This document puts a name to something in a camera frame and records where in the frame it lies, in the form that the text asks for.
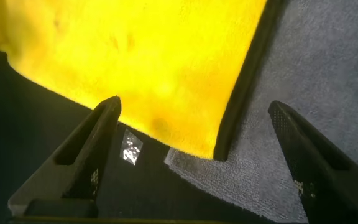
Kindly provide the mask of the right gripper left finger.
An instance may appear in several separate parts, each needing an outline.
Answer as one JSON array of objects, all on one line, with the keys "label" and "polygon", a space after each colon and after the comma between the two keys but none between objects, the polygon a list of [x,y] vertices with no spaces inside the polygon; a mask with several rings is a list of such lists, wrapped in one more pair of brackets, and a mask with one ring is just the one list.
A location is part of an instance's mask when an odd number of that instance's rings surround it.
[{"label": "right gripper left finger", "polygon": [[10,197],[12,215],[25,215],[34,202],[95,201],[120,113],[118,96],[100,102]]}]

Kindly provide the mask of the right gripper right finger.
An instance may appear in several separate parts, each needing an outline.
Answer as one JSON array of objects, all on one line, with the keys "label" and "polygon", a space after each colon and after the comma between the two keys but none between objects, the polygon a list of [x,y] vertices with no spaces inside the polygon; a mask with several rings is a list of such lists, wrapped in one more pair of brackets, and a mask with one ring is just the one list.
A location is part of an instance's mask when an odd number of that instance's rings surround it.
[{"label": "right gripper right finger", "polygon": [[309,223],[358,223],[358,165],[290,106],[268,113]]}]

